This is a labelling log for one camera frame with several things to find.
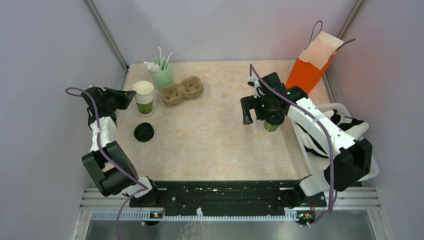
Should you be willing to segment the stack of green paper cups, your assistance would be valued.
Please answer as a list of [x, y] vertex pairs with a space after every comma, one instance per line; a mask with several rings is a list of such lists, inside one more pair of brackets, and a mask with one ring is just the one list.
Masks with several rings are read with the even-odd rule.
[[135, 91], [136, 107], [140, 114], [149, 116], [153, 111], [154, 85], [145, 80], [137, 81], [132, 86]]

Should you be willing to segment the green paper coffee cup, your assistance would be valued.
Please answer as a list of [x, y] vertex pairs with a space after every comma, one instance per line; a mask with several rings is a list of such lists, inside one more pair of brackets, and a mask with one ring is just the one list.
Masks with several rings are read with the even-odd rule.
[[271, 124], [267, 121], [263, 122], [263, 127], [268, 132], [275, 132], [279, 128], [279, 124]]

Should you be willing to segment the black plastic cup lid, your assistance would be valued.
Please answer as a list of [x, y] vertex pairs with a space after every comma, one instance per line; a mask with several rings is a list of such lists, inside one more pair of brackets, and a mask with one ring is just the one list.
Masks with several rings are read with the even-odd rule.
[[265, 100], [264, 107], [266, 108], [266, 118], [268, 123], [273, 125], [280, 125], [285, 120], [285, 114], [282, 111], [282, 103], [275, 99], [270, 98]]

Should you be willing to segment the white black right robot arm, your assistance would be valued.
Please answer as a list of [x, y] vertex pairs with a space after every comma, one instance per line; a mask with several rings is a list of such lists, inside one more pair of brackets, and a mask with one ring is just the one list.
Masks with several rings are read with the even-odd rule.
[[251, 110], [257, 120], [276, 128], [288, 117], [303, 132], [305, 148], [329, 159], [321, 173], [296, 184], [293, 200], [297, 205], [307, 206], [315, 194], [342, 192], [377, 176], [373, 146], [362, 137], [369, 127], [365, 121], [343, 118], [334, 110], [321, 112], [305, 91], [298, 86], [286, 88], [275, 72], [265, 77], [250, 75], [247, 83], [254, 94], [240, 99], [244, 125], [253, 123]]

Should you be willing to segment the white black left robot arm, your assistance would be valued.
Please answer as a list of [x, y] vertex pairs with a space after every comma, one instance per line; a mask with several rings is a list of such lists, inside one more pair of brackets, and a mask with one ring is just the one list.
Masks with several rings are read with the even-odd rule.
[[88, 105], [88, 126], [92, 131], [92, 145], [81, 161], [103, 196], [134, 194], [147, 206], [154, 207], [160, 202], [161, 194], [147, 176], [139, 176], [115, 136], [116, 111], [127, 109], [135, 95], [134, 90], [108, 87], [90, 87], [81, 93]]

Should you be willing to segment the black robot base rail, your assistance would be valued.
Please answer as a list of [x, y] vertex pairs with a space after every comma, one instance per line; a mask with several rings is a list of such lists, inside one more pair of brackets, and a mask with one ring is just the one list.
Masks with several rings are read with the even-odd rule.
[[295, 207], [326, 207], [323, 192], [305, 196], [297, 180], [151, 181], [152, 189], [129, 201], [131, 208], [159, 208], [168, 217], [283, 216]]

